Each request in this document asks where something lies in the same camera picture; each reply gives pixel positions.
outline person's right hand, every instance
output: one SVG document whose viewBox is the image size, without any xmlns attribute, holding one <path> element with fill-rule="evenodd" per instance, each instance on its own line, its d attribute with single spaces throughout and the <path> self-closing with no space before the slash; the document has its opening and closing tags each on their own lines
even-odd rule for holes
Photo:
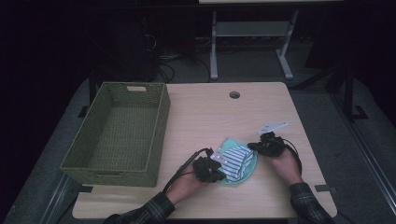
<svg viewBox="0 0 396 224">
<path fill-rule="evenodd" d="M 283 153 L 279 157 L 264 156 L 264 158 L 274 166 L 276 173 L 288 186 L 304 182 L 301 178 L 297 161 L 289 150 L 283 150 Z"/>
</svg>

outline dark background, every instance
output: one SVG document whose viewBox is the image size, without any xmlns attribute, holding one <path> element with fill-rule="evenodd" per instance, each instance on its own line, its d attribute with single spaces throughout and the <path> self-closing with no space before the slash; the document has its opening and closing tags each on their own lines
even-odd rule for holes
<svg viewBox="0 0 396 224">
<path fill-rule="evenodd" d="M 320 24 L 313 21 L 316 13 L 305 11 L 300 24 L 310 25 L 296 27 L 295 34 L 317 35 L 309 66 L 325 69 L 348 61 L 356 78 L 370 89 L 395 124 L 395 7 L 346 2 L 342 10 L 326 14 Z M 85 33 L 92 14 L 85 9 L 101 3 L 0 1 L 0 220 L 18 196 L 74 92 L 94 70 L 97 59 L 92 57 L 92 42 Z M 206 32 L 199 23 L 207 21 L 189 15 L 179 15 L 189 23 L 197 23 L 196 30 L 188 29 L 186 33 L 190 34 L 184 39 L 187 49 L 191 32 Z M 167 36 L 173 32 L 166 29 L 176 30 L 180 20 L 173 20 L 174 24 L 172 19 L 167 20 L 168 27 L 157 32 L 172 45 L 175 37 Z"/>
</svg>

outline person's left hand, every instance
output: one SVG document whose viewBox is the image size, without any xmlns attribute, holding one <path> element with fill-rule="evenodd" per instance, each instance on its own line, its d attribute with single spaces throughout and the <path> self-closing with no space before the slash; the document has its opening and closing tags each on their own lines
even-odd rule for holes
<svg viewBox="0 0 396 224">
<path fill-rule="evenodd" d="M 181 177 L 179 177 L 166 191 L 166 196 L 173 204 L 177 204 L 180 201 L 190 197 L 193 193 L 201 188 L 206 187 L 209 183 L 201 182 L 195 176 L 193 172 L 192 163 L 190 163 L 183 171 Z"/>
</svg>

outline wooden table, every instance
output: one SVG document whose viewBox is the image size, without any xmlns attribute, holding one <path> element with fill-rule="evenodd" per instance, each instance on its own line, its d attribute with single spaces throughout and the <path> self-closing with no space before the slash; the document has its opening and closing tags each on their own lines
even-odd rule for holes
<svg viewBox="0 0 396 224">
<path fill-rule="evenodd" d="M 75 218 L 106 218 L 140 207 L 163 189 L 177 168 L 203 147 L 217 149 L 231 137 L 249 143 L 259 141 L 264 123 L 286 121 L 275 131 L 298 149 L 303 179 L 320 204 L 336 215 L 329 191 L 316 192 L 326 182 L 309 144 L 289 92 L 283 83 L 168 84 L 171 108 L 156 188 L 93 186 L 81 192 L 73 210 Z M 231 91 L 240 93 L 232 99 Z M 296 217 L 286 184 L 262 156 L 251 177 L 240 185 L 211 184 L 177 204 L 169 218 L 286 218 Z"/>
</svg>

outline hand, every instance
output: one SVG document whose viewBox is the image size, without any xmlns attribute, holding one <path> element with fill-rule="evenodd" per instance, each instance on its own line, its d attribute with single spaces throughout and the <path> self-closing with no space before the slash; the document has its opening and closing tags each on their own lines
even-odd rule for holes
<svg viewBox="0 0 396 224">
<path fill-rule="evenodd" d="M 276 173 L 285 180 L 288 186 L 304 182 L 297 161 L 289 150 L 283 150 L 283 153 L 278 157 L 264 156 L 264 158 L 274 166 Z"/>
<path fill-rule="evenodd" d="M 182 200 L 190 197 L 193 193 L 206 187 L 209 183 L 201 182 L 195 176 L 192 169 L 192 163 L 190 163 L 183 171 L 181 177 L 179 177 L 166 191 L 166 196 L 172 202 L 173 205 L 181 202 Z"/>
</svg>

